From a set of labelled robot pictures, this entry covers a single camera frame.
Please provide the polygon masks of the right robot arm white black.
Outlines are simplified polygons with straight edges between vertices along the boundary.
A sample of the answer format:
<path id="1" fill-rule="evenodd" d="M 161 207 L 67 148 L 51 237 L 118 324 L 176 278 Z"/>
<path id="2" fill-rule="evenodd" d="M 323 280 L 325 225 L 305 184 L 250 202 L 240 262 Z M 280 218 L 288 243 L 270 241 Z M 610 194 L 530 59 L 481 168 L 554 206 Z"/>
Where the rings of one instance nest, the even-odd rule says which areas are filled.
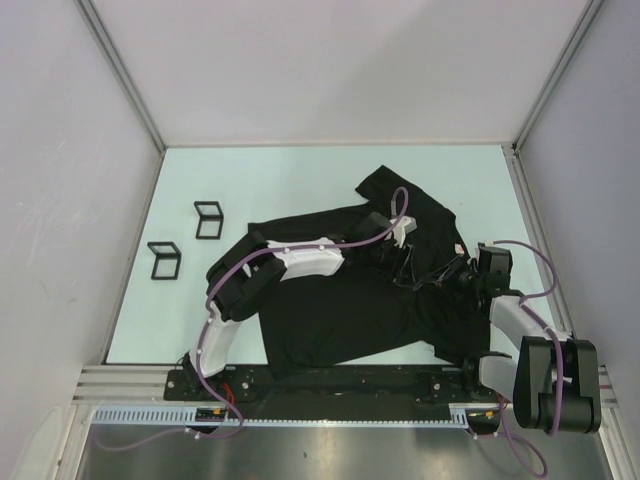
<path id="1" fill-rule="evenodd" d="M 473 258 L 458 248 L 451 261 L 420 280 L 462 296 L 518 350 L 517 357 L 482 355 L 461 376 L 462 391 L 473 401 L 494 392 L 505 396 L 525 429 L 595 433 L 602 421 L 596 347 L 558 331 L 530 305 L 530 295 L 512 288 L 513 245 L 481 243 Z"/>

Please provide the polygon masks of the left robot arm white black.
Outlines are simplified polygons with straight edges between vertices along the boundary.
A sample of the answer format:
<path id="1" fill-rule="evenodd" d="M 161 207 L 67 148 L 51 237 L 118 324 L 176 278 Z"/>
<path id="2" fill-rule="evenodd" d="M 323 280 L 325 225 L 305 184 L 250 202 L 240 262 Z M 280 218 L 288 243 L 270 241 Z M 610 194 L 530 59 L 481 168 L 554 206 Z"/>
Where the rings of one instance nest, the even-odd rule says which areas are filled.
<path id="1" fill-rule="evenodd" d="M 206 274 L 208 318 L 182 361 L 187 389 L 202 400 L 219 392 L 219 373 L 240 323 L 258 313 L 282 282 L 331 277 L 351 266 L 373 267 L 394 282 L 408 279 L 413 254 L 408 235 L 416 229 L 411 216 L 374 212 L 346 234 L 316 240 L 279 242 L 258 231 L 246 234 Z"/>

